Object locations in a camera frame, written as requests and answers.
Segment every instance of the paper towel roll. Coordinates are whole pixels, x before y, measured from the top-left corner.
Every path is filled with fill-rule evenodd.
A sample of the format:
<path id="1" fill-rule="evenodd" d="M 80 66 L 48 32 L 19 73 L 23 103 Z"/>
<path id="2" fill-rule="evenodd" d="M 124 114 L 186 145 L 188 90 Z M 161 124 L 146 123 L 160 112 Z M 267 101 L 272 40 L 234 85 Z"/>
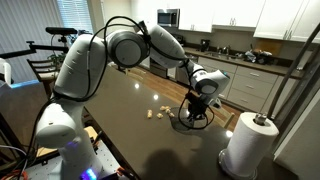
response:
<path id="1" fill-rule="evenodd" d="M 240 115 L 224 157 L 228 170 L 240 177 L 253 174 L 279 134 L 272 121 L 267 119 L 265 126 L 260 126 L 253 121 L 255 116 L 250 112 Z"/>

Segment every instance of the coffee maker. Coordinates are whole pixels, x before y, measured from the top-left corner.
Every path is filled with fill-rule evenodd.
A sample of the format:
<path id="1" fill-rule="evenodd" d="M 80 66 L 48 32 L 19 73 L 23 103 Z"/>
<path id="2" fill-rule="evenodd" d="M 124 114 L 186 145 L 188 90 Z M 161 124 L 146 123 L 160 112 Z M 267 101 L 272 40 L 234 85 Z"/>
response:
<path id="1" fill-rule="evenodd" d="M 201 52 L 208 51 L 209 50 L 209 44 L 210 44 L 210 40 L 209 39 L 201 39 L 200 51 Z"/>

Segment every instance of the window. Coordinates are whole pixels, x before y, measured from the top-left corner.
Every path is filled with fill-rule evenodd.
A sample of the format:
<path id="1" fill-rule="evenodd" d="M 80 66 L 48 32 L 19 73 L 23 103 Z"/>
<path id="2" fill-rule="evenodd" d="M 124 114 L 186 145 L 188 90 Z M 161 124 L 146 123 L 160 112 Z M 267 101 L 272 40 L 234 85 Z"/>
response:
<path id="1" fill-rule="evenodd" d="M 64 27 L 93 33 L 87 0 L 57 0 Z"/>

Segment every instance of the microwave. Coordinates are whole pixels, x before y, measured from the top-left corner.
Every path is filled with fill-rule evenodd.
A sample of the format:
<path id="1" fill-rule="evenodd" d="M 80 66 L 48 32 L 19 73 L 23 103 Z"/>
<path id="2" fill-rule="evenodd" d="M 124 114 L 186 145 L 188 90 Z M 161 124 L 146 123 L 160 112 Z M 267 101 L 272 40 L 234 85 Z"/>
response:
<path id="1" fill-rule="evenodd" d="M 179 26 L 180 9 L 158 9 L 158 25 L 166 27 Z"/>

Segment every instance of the dark countertop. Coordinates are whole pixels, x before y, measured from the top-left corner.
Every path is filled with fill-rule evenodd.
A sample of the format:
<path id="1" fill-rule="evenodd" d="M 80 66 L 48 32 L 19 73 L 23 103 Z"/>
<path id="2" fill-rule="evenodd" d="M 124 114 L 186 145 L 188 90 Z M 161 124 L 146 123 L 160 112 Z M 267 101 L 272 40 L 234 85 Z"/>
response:
<path id="1" fill-rule="evenodd" d="M 246 61 L 243 61 L 243 60 L 224 60 L 224 59 L 219 59 L 217 57 L 213 57 L 213 56 L 210 56 L 210 55 L 205 55 L 206 52 L 197 51 L 195 48 L 184 47 L 184 50 L 185 50 L 186 53 L 193 54 L 193 55 L 196 55 L 196 56 L 201 56 L 201 57 L 205 57 L 205 58 L 209 58 L 209 59 L 213 59 L 213 60 L 217 60 L 217 61 L 221 61 L 221 62 L 225 62 L 225 63 L 234 64 L 234 65 L 237 65 L 237 66 L 243 66 L 243 67 L 252 68 L 252 69 L 256 69 L 256 70 L 260 70 L 260 71 L 265 71 L 265 72 L 277 74 L 277 75 L 280 75 L 280 76 L 284 76 L 287 73 L 288 69 L 289 69 L 288 67 L 283 67 L 283 66 L 261 65 L 261 64 L 246 62 Z M 291 74 L 291 78 L 301 79 L 303 74 L 304 74 L 304 71 L 294 70 L 293 73 Z"/>
<path id="2" fill-rule="evenodd" d="M 219 168 L 219 152 L 226 148 L 226 130 L 211 124 L 185 134 L 172 129 L 162 105 L 178 107 L 170 99 L 113 68 L 108 68 L 95 97 L 85 107 L 141 179 L 230 179 Z M 153 118 L 147 118 L 147 110 Z M 258 179 L 297 179 L 291 172 L 264 158 Z"/>

